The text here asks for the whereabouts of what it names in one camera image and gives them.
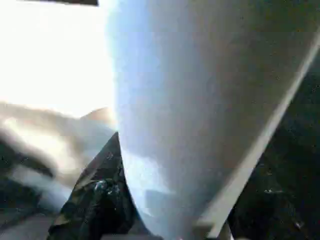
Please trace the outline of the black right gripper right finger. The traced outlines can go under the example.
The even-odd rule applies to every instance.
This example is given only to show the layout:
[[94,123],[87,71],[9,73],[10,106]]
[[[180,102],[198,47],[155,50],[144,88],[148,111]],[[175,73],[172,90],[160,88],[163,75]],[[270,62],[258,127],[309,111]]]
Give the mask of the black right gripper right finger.
[[256,165],[229,215],[235,238],[318,240],[320,187],[306,168],[290,163]]

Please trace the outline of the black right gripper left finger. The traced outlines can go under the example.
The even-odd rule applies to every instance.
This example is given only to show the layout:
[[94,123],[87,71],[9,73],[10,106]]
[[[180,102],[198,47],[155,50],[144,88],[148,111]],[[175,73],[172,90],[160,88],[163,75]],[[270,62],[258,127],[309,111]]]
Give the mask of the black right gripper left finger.
[[100,240],[110,235],[147,235],[126,183],[118,133],[78,178],[48,230],[49,240]]

